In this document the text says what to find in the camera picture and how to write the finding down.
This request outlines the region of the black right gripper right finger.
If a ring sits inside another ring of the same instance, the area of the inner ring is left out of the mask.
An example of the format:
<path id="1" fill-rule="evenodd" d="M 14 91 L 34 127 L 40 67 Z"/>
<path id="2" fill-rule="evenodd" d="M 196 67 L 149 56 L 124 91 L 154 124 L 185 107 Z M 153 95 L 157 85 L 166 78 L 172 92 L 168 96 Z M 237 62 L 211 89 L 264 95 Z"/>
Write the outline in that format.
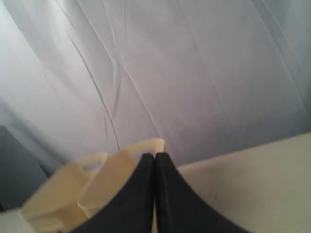
<path id="1" fill-rule="evenodd" d="M 206 204 L 164 152 L 155 156 L 155 209 L 159 233 L 247 232 Z"/>

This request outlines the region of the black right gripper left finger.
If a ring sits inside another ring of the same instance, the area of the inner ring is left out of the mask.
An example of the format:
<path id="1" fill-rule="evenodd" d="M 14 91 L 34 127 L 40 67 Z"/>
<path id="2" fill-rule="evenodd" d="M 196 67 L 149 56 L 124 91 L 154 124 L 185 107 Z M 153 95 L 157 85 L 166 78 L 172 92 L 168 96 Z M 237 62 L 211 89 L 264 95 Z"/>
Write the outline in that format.
<path id="1" fill-rule="evenodd" d="M 150 233 L 154 215 L 154 156 L 142 155 L 123 188 L 75 233 Z"/>

